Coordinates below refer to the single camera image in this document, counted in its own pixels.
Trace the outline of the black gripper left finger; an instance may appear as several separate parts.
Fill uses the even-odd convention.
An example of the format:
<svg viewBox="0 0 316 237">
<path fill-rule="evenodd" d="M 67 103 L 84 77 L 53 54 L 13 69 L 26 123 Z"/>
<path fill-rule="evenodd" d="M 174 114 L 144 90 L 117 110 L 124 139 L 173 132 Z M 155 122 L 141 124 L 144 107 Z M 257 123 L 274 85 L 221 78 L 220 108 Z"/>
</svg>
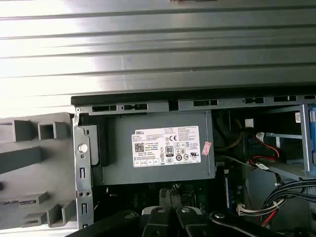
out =
<svg viewBox="0 0 316 237">
<path fill-rule="evenodd" d="M 171 190 L 159 191 L 160 206 L 143 210 L 133 207 L 135 199 L 107 197 L 96 207 L 96 222 L 84 225 L 73 237 L 168 237 L 171 235 Z"/>
</svg>

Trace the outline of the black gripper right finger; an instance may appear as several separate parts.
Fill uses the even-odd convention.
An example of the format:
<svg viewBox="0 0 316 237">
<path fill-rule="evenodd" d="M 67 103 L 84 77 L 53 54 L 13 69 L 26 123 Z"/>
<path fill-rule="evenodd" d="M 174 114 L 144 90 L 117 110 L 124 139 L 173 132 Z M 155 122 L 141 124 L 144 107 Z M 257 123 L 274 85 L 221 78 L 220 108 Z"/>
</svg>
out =
<svg viewBox="0 0 316 237">
<path fill-rule="evenodd" d="M 179 223 L 189 237 L 281 237 L 282 234 L 239 218 L 225 209 L 208 216 L 198 214 L 192 207 L 176 210 Z"/>
</svg>

